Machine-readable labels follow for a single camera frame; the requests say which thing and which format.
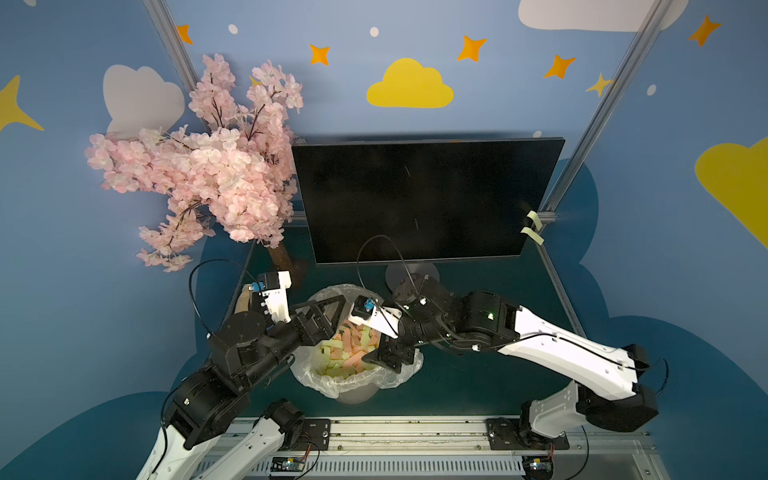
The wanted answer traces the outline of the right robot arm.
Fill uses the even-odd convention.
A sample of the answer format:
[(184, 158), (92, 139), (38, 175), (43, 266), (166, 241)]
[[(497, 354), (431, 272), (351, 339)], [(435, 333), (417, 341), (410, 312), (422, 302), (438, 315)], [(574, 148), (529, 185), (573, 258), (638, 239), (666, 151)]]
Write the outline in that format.
[(381, 335), (364, 361), (391, 371), (413, 364), (418, 346), (433, 344), (521, 358), (569, 378), (561, 391), (522, 405), (515, 434), (529, 448), (550, 445), (585, 425), (634, 432), (658, 414), (655, 391), (640, 381), (651, 367), (642, 347), (593, 342), (492, 292), (459, 297), (434, 278), (419, 276), (401, 283), (387, 305), (358, 296), (350, 319)]

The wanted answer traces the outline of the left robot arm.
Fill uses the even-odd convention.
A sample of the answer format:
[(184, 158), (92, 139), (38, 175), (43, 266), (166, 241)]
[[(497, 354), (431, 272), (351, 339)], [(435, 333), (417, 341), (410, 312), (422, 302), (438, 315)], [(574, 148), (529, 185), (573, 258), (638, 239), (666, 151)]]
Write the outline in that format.
[(249, 309), (235, 313), (208, 337), (210, 354), (203, 365), (166, 396), (157, 440), (139, 479), (184, 479), (250, 406), (251, 391), (267, 386), (290, 366), (294, 352), (331, 339), (347, 304), (336, 295), (288, 309), (275, 321), (262, 294)]

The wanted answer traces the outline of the round grey monitor base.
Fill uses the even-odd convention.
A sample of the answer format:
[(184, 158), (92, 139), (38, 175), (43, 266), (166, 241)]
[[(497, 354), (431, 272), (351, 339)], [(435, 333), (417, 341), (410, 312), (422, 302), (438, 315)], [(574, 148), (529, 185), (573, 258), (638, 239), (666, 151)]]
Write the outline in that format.
[(440, 273), (434, 263), (392, 263), (385, 269), (385, 283), (390, 292), (394, 292), (403, 283), (415, 284), (415, 289), (420, 292), (427, 277), (440, 281)]

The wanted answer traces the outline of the black computer monitor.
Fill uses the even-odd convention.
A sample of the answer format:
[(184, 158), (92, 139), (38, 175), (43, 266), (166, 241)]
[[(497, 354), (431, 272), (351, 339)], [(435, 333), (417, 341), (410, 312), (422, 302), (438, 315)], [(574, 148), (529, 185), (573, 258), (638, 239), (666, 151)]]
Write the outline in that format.
[(513, 257), (565, 140), (293, 147), (319, 264)]

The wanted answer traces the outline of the lower yellow sticky note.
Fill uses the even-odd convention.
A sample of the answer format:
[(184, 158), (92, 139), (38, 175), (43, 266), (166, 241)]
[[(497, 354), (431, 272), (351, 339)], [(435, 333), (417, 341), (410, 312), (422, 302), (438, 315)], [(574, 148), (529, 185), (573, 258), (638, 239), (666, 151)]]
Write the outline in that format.
[(521, 233), (529, 237), (538, 246), (542, 246), (544, 243), (544, 238), (537, 231), (530, 227), (523, 227), (521, 229)]

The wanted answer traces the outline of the bin with clear plastic bag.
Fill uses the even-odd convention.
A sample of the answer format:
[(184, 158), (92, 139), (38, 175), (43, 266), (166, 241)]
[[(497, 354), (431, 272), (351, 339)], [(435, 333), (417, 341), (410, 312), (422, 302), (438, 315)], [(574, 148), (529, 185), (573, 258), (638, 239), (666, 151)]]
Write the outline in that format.
[(424, 362), (420, 351), (415, 352), (414, 363), (402, 366), (400, 372), (363, 361), (363, 356), (373, 352), (383, 340), (378, 331), (350, 320), (354, 301), (365, 293), (359, 286), (340, 284), (312, 295), (312, 301), (339, 295), (345, 298), (340, 324), (331, 339), (297, 349), (290, 367), (300, 384), (345, 404), (363, 403), (382, 389), (400, 386), (419, 372)]

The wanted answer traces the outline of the beige cloth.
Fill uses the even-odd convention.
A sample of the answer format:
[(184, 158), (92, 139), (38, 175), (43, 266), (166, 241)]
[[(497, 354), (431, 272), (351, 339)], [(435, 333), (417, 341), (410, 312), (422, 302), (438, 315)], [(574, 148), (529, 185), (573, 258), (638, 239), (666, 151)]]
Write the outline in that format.
[(249, 310), (251, 295), (252, 295), (251, 285), (250, 284), (244, 285), (235, 302), (235, 306), (233, 310), (234, 314), (238, 314), (238, 313)]

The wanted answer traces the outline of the left circuit board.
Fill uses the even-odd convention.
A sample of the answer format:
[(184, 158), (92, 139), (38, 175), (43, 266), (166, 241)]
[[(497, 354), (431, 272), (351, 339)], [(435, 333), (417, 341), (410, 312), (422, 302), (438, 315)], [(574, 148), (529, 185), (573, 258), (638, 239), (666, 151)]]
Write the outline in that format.
[(270, 473), (299, 474), (303, 473), (306, 461), (299, 457), (273, 457), (270, 464)]

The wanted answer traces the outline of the circuit board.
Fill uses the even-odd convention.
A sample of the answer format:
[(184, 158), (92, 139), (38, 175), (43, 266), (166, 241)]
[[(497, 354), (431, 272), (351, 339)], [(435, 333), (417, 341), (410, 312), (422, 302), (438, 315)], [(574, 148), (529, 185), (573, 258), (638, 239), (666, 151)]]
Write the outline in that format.
[(523, 457), (523, 480), (551, 480), (554, 473), (553, 463), (540, 457)]
[(303, 473), (306, 461), (299, 457), (273, 457), (270, 464), (270, 473), (299, 474)]

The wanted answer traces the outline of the pink cherry blossom tree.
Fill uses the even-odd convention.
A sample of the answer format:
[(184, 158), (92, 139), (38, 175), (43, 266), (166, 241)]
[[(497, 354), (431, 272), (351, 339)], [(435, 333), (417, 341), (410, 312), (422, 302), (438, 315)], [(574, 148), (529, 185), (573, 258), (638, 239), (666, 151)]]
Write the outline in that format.
[(235, 242), (278, 248), (298, 191), (294, 133), (286, 122), (303, 106), (301, 84), (265, 62), (253, 68), (248, 102), (240, 104), (225, 58), (205, 56), (203, 63), (189, 107), (207, 131), (141, 129), (131, 139), (96, 134), (85, 152), (88, 165), (103, 174), (103, 189), (166, 196), (165, 221), (139, 229), (147, 246), (137, 257), (167, 273), (191, 263), (188, 249), (213, 236), (216, 225)]

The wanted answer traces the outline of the right circuit board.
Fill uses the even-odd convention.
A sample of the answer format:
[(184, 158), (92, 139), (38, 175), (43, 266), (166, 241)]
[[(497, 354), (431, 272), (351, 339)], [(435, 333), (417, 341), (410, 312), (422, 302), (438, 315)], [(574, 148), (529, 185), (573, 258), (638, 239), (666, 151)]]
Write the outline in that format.
[(523, 480), (551, 480), (554, 473), (553, 463), (540, 457), (523, 457)]

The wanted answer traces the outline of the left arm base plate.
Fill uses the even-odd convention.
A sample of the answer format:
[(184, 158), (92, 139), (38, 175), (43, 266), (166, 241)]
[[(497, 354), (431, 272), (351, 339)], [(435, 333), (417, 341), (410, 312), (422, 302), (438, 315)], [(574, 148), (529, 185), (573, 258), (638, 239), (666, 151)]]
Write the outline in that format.
[(332, 421), (328, 418), (305, 418), (301, 427), (294, 426), (286, 435), (280, 451), (306, 450), (327, 451), (330, 443)]

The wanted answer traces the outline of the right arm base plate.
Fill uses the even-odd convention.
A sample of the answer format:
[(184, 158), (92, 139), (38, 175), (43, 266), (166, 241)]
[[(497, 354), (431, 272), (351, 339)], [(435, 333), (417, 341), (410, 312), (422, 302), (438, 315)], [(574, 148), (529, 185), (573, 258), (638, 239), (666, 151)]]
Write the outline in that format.
[(518, 418), (495, 417), (485, 420), (490, 448), (494, 451), (569, 450), (565, 434), (547, 438), (524, 428)]

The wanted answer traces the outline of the aluminium front rail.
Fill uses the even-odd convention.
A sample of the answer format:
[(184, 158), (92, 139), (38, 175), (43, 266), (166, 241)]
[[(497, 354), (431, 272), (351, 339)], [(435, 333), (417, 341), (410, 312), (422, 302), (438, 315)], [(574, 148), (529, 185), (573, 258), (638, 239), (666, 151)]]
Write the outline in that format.
[[(280, 451), (294, 426), (239, 418), (184, 479), (522, 479), (523, 457), (553, 463), (552, 479), (667, 479), (646, 432), (565, 433), (569, 450), (494, 451), (483, 416), (336, 417), (327, 451)], [(299, 457), (303, 473), (270, 473), (273, 457)]]

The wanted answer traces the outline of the left aluminium frame post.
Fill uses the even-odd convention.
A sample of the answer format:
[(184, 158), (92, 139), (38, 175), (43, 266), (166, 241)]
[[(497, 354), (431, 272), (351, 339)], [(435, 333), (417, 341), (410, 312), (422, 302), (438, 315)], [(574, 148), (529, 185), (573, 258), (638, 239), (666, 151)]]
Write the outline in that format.
[(184, 90), (189, 93), (196, 86), (198, 76), (170, 8), (164, 0), (143, 0), (142, 3), (166, 48)]

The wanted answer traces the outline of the aluminium frame post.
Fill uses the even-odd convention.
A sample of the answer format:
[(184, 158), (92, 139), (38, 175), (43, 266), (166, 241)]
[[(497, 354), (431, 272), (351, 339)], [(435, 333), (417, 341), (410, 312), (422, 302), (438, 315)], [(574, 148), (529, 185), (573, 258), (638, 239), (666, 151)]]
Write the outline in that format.
[(600, 134), (608, 124), (624, 93), (642, 66), (661, 32), (671, 26), (685, 11), (688, 1), (653, 1), (646, 17), (617, 67), (613, 81), (607, 86), (602, 99), (586, 129), (576, 144), (572, 156), (565, 162), (551, 191), (545, 196), (540, 215), (546, 224), (557, 220), (556, 210), (571, 187), (578, 172)]
[(170, 8), (164, 0), (143, 0), (142, 3), (166, 48), (184, 90), (189, 93), (196, 86), (198, 76)]

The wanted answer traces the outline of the right aluminium frame post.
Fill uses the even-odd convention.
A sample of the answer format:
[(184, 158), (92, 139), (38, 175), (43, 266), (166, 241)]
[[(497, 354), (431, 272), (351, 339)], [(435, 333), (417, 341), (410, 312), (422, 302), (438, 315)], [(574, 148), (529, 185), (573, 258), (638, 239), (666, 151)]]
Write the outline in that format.
[(688, 1), (653, 1), (646, 17), (617, 67), (613, 81), (607, 86), (602, 99), (586, 129), (576, 144), (572, 156), (565, 162), (551, 191), (545, 196), (540, 215), (546, 224), (557, 220), (556, 210), (571, 187), (578, 172), (600, 134), (608, 124), (624, 93), (642, 66), (661, 32), (671, 26), (685, 11)]

